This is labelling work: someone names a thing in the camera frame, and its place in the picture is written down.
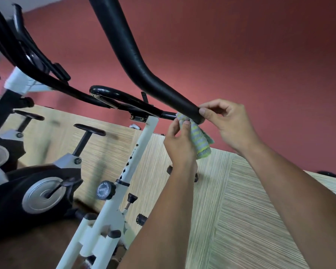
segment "human arm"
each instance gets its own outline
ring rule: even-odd
[[[184,268],[193,208],[193,185],[197,171],[196,151],[190,140],[190,123],[179,137],[176,119],[164,145],[174,166],[144,226],[134,239],[119,269]]]
[[[336,194],[264,144],[244,106],[218,99],[201,107],[254,169],[310,268],[336,269]]]

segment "green and gray striped cloth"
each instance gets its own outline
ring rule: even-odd
[[[183,122],[189,120],[191,122],[191,139],[197,150],[197,159],[207,157],[211,154],[210,144],[214,140],[209,137],[192,119],[182,113],[176,114],[179,120],[179,126],[182,128]]]

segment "cleaning cloth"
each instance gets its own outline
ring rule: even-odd
[[[197,150],[197,159],[207,157],[211,154],[210,144],[214,143],[214,140],[208,136],[196,122],[182,113],[176,114],[179,120],[179,126],[182,128],[183,122],[189,120],[191,122],[191,139]]]

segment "person's right arm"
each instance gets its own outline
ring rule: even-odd
[[[264,144],[243,105],[217,99],[200,107],[254,169],[310,268],[336,269],[336,194]]]

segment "wall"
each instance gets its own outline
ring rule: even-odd
[[[120,0],[147,65],[196,104],[245,104],[257,132],[309,171],[336,173],[336,0]],[[25,14],[42,51],[88,92],[106,85],[137,97],[88,0],[63,0]],[[3,60],[5,79],[12,67]],[[39,105],[129,125],[129,114],[58,92]],[[151,103],[170,110],[149,98]],[[160,121],[164,133],[168,121]],[[229,150],[209,123],[213,147]]]

